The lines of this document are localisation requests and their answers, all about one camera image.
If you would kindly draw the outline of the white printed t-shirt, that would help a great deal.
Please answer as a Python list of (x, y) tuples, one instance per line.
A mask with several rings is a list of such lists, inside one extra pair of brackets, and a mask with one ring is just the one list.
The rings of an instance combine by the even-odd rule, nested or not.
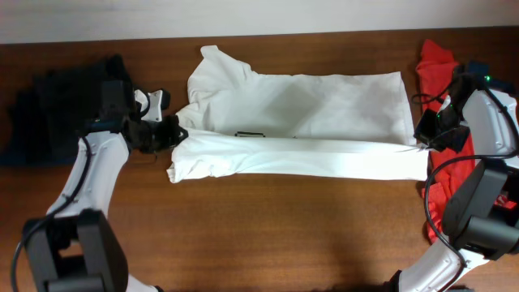
[(399, 72), (265, 75), (215, 45), (187, 82), (178, 111), (187, 138), (172, 153), (172, 183), (233, 174), (415, 180), (428, 153)]

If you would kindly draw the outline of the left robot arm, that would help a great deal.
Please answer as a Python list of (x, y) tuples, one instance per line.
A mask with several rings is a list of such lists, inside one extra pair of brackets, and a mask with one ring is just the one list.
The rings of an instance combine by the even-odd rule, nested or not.
[(26, 254), (37, 290), (160, 289), (130, 274), (107, 217), (131, 151), (156, 153), (188, 137), (176, 115), (163, 116), (169, 103), (164, 89), (146, 92), (122, 80), (101, 84), (96, 113), (78, 125), (78, 152), (61, 194), (44, 217), (25, 223), (15, 251)]

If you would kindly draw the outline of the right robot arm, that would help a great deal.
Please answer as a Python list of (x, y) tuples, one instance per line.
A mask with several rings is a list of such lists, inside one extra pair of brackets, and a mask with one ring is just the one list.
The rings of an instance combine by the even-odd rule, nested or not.
[(427, 149), (460, 152), (467, 140), (474, 147), (474, 154), (448, 159), (431, 172), (424, 198), (430, 198), (441, 170), (462, 161), (474, 161), (476, 166), (447, 201), (441, 226), (431, 228), (436, 241), (382, 288), (453, 291), (455, 283), (472, 269), (518, 253), (518, 209), (496, 203), (500, 195), (518, 201), (517, 99), (482, 70), (460, 65), (441, 93), (433, 97), (418, 93), (412, 100), (441, 105), (438, 110), (424, 110), (414, 132)]

